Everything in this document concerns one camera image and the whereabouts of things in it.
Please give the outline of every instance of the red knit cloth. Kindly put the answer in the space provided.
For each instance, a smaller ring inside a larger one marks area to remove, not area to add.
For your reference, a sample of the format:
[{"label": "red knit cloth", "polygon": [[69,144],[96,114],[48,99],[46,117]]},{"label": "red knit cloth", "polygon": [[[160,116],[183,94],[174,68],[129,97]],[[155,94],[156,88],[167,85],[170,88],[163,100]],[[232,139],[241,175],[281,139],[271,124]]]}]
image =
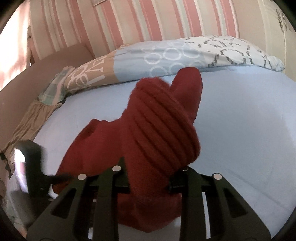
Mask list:
[{"label": "red knit cloth", "polygon": [[[166,191],[169,177],[200,153],[193,122],[201,93],[194,67],[181,69],[171,86],[160,78],[141,79],[121,118],[93,119],[81,131],[57,175],[98,175],[124,156],[131,193],[118,196],[118,222],[144,232],[168,225],[181,215],[181,195]],[[53,189],[58,194],[66,185]]]}]

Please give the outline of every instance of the striped wall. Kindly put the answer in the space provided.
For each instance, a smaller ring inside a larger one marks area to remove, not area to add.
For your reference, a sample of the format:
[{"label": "striped wall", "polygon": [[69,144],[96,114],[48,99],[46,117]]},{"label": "striped wall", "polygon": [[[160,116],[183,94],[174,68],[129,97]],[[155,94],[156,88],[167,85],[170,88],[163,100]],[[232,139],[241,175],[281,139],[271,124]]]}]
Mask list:
[{"label": "striped wall", "polygon": [[239,37],[232,0],[31,0],[35,59],[83,42],[94,57],[122,44],[201,35]]}]

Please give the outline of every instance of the mattress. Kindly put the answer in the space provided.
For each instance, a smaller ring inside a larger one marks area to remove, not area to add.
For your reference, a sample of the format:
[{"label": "mattress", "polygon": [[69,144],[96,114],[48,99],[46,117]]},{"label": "mattress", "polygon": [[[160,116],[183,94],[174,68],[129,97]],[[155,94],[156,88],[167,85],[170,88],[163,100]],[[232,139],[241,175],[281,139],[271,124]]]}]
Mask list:
[{"label": "mattress", "polygon": [[[205,175],[221,173],[273,237],[296,206],[296,83],[283,73],[256,66],[214,67],[201,75],[202,99],[194,122],[201,153],[191,167]],[[174,76],[162,78],[171,83]],[[135,84],[68,97],[34,140],[46,150],[44,173],[57,172],[67,149],[91,119],[119,118]],[[177,241],[180,223],[178,218],[149,234],[119,225],[119,237]]]}]

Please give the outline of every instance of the bed headboard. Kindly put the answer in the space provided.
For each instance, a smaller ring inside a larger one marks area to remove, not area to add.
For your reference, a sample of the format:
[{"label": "bed headboard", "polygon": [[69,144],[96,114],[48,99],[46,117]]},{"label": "bed headboard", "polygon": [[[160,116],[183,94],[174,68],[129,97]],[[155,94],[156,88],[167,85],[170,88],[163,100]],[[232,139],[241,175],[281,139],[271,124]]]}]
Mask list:
[{"label": "bed headboard", "polygon": [[37,61],[7,84],[0,91],[0,150],[12,137],[32,101],[63,67],[79,67],[92,59],[85,45],[77,44]]}]

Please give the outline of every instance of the silver screw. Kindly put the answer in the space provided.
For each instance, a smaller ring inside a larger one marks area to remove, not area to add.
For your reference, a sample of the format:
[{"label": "silver screw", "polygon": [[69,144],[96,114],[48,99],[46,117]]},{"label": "silver screw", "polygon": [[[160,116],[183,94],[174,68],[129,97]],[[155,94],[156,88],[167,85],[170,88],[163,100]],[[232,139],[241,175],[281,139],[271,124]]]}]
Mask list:
[{"label": "silver screw", "polygon": [[220,173],[215,173],[215,174],[214,174],[214,178],[215,178],[216,180],[221,180],[221,179],[222,179],[222,175],[221,175]]},{"label": "silver screw", "polygon": [[119,172],[121,170],[121,166],[114,166],[112,168],[112,170],[115,171],[115,172]]},{"label": "silver screw", "polygon": [[78,176],[78,179],[81,180],[81,181],[85,180],[86,178],[87,178],[87,176],[85,174],[83,174],[83,173]]}]

